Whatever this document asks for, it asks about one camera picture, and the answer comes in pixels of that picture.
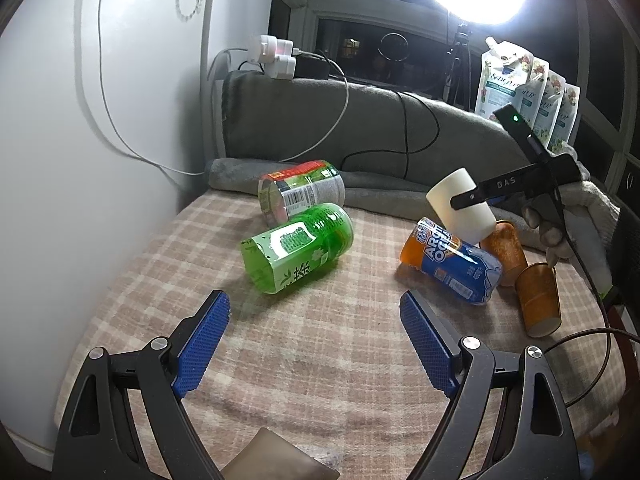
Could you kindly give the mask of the white gloved right hand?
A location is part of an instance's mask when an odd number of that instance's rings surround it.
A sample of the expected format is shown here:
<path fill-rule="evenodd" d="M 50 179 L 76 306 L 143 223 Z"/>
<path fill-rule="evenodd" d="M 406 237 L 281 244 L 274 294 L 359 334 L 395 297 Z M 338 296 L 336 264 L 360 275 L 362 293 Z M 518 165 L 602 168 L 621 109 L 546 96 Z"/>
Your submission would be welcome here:
<path fill-rule="evenodd" d="M 606 253 L 612 246 L 622 208 L 591 181 L 574 148 L 563 142 L 560 154 L 572 156 L 582 174 L 580 182 L 560 187 L 565 229 L 544 220 L 532 206 L 522 208 L 522 217 L 529 233 L 538 232 L 537 247 L 544 248 L 550 266 L 560 260 L 570 261 L 583 278 L 590 276 L 598 294 L 604 296 L 613 286 Z"/>

